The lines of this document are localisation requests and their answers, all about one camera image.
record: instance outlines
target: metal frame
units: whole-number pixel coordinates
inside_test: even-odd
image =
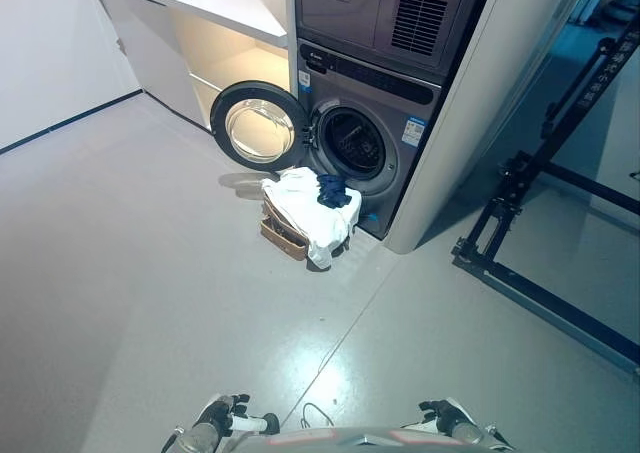
[[[545,138],[543,144],[535,154],[519,152],[509,161],[502,182],[480,214],[471,233],[467,238],[460,238],[453,249],[454,265],[473,274],[637,375],[640,375],[638,344],[494,259],[509,232],[511,223],[522,212],[521,205],[525,195],[533,181],[543,172],[640,215],[640,202],[637,200],[551,162],[638,47],[639,18],[639,15],[634,17],[617,41],[610,38],[600,41],[596,52],[562,99],[557,104],[549,106],[542,127],[542,135]],[[566,108],[557,125],[554,125],[555,117],[564,109],[603,56],[604,59],[586,81],[574,102]],[[478,240],[491,217],[497,218],[498,223],[480,252]]]

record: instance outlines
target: washing machine door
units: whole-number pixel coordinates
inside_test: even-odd
[[[232,160],[259,171],[298,163],[307,150],[309,117],[279,86],[242,81],[229,86],[211,107],[211,133]]]

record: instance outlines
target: sticker label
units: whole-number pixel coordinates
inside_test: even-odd
[[[426,127],[426,121],[410,116],[404,127],[402,141],[411,146],[418,146],[418,144],[420,144],[420,139],[422,138],[422,133],[424,133]]]
[[[311,75],[306,71],[298,70],[298,84],[303,91],[311,91]]]

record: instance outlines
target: glossy floor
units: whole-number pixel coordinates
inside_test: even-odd
[[[522,447],[637,451],[637,382],[451,265],[473,212],[316,273],[259,235],[262,176],[146,96],[0,157],[1,451],[156,452],[216,391],[285,429],[305,401],[401,425],[455,396]]]

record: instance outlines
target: dryer control panel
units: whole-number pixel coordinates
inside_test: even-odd
[[[433,91],[427,86],[392,76],[362,62],[349,60],[326,50],[302,44],[300,45],[300,56],[306,61],[309,69],[318,73],[326,73],[327,70],[335,71],[420,105],[428,105],[434,99]]]

